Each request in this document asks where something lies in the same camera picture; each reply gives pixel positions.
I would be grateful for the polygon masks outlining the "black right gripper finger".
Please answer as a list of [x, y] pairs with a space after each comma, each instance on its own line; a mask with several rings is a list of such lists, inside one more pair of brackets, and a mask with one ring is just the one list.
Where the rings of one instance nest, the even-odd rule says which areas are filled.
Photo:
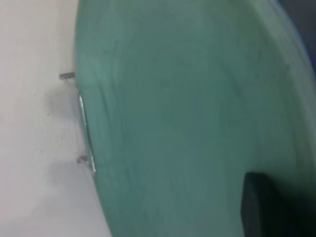
[[245, 237], [316, 235], [316, 208], [281, 194], [264, 173], [245, 174], [240, 215]]

